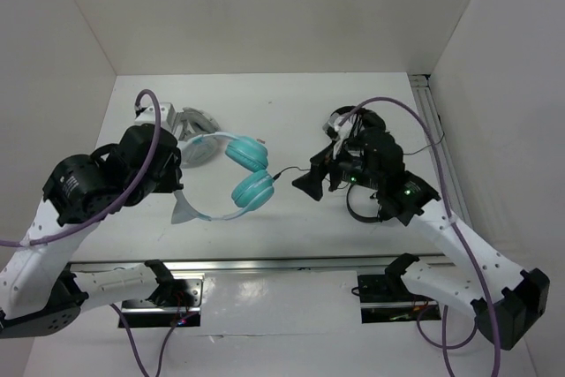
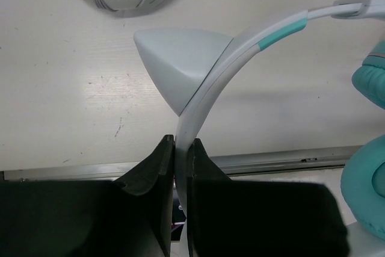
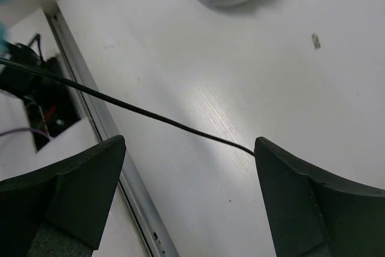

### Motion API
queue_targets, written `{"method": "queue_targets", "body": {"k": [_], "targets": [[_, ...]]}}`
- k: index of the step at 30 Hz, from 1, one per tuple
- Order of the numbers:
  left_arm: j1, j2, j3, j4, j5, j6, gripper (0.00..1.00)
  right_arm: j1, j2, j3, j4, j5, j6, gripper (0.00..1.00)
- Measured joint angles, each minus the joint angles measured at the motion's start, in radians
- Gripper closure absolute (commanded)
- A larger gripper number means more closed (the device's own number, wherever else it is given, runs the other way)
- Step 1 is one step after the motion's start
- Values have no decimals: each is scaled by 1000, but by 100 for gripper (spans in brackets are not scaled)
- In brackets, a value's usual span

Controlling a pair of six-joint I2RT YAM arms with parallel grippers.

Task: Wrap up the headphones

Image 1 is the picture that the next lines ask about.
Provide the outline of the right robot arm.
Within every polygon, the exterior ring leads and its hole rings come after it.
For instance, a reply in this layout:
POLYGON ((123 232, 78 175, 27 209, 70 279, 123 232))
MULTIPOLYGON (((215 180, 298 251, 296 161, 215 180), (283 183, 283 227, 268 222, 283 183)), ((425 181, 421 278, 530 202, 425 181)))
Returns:
POLYGON ((395 299, 418 294, 454 307, 474 319, 491 343, 510 351, 544 314, 550 281, 541 270, 526 270, 489 245, 462 222, 424 179, 405 168, 403 150, 379 129, 334 141, 310 160, 311 168, 293 186, 319 201, 329 190, 351 183, 375 192, 383 220, 396 219, 419 232, 466 279, 443 275, 418 256, 403 254, 385 271, 385 288, 395 299))

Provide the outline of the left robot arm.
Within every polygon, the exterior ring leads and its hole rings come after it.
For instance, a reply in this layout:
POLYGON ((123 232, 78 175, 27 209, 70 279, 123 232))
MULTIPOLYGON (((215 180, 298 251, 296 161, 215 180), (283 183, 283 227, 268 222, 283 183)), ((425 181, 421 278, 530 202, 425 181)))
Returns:
POLYGON ((153 192, 174 192, 180 175, 176 138, 152 124, 131 126, 116 144, 62 160, 1 271, 1 337, 49 336, 81 313, 126 300, 167 304, 182 285, 160 260, 98 273, 72 272, 70 261, 105 216, 153 192))

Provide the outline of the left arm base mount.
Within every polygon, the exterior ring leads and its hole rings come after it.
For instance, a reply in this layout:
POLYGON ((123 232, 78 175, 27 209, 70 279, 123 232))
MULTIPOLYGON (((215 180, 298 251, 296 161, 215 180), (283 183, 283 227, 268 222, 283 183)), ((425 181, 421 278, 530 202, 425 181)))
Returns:
POLYGON ((131 328, 167 328, 173 322, 178 328, 196 328, 201 322, 204 275, 174 275, 175 289, 167 300, 157 304, 149 300, 127 300, 119 305, 131 328))

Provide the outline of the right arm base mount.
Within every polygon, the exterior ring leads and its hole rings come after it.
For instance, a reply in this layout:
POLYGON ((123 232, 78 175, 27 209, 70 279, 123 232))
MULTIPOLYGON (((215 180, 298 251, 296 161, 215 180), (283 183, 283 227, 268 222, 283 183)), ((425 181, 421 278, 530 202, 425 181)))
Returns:
POLYGON ((421 295, 394 293, 384 275, 359 275, 350 292, 359 300, 363 324, 416 321, 424 310, 422 320, 441 319, 435 301, 421 295))

